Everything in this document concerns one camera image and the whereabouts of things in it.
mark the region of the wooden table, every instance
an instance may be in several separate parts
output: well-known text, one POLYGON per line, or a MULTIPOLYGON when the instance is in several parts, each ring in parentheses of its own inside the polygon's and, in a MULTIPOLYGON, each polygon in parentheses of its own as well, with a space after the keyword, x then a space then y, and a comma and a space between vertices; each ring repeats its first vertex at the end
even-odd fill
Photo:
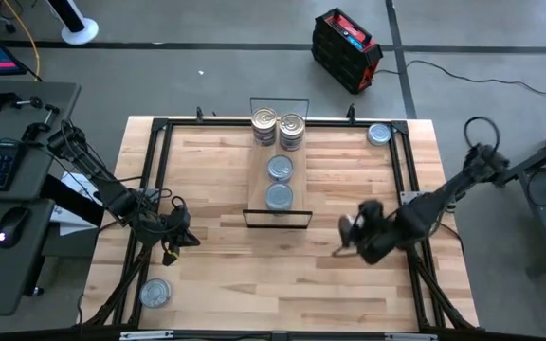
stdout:
MULTIPOLYGON (((152 119, 129 118, 117 177, 141 174, 152 119)), ((445 178, 432 122, 408 124, 420 186, 437 188, 445 178)), ((174 127, 164 188, 187 201, 191 231, 202 245, 183 248, 170 267, 161 265, 162 251, 154 248, 149 278, 166 279, 173 301, 161 309, 143 308, 140 327, 416 331, 403 252, 395 250, 375 266, 359 258, 330 257, 339 245, 339 215, 355 214, 356 205, 367 198, 378 198, 388 212, 397 208, 389 148, 369 145, 365 129, 307 128, 307 201, 314 212, 309 228, 247 229, 242 209, 247 205, 251 138, 249 127, 174 127)), ((397 140, 408 188, 403 146, 397 140)), ((155 161, 152 184, 156 170, 155 161)), ((162 212, 170 209, 169 201, 162 203, 162 212)), ((444 222, 455 228, 451 216, 444 222)), ((118 284, 129 232, 115 226, 100 234, 82 300, 86 318, 118 284)), ((441 287, 466 320, 477 325, 459 242, 440 228, 431 246, 441 287)), ((124 319, 134 290, 130 288, 124 319)), ((433 321, 428 290, 423 292, 433 321)))

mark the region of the metal can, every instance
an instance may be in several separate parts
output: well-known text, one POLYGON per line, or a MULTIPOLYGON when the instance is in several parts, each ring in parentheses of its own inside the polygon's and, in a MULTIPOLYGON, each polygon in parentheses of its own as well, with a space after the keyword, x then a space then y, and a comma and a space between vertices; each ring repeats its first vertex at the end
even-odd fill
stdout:
POLYGON ((265 202, 270 210, 289 210, 292 208, 294 194, 286 184, 277 183, 266 189, 265 202))
POLYGON ((148 280, 140 288, 140 302, 148 308, 159 308, 172 296, 172 288, 167 281, 159 278, 148 280))
POLYGON ((293 152, 300 148, 304 127, 304 118, 300 115, 287 114, 280 119, 280 145, 285 151, 293 152))
POLYGON ((271 146, 275 143, 277 114, 272 109, 259 109, 252 115, 252 133, 259 146, 271 146))
POLYGON ((375 123, 368 128, 368 141, 374 146, 384 146, 391 139, 391 129, 383 123, 375 123))
POLYGON ((266 165, 269 178, 273 182, 287 183, 294 172, 292 160, 285 155, 275 155, 271 157, 266 165))

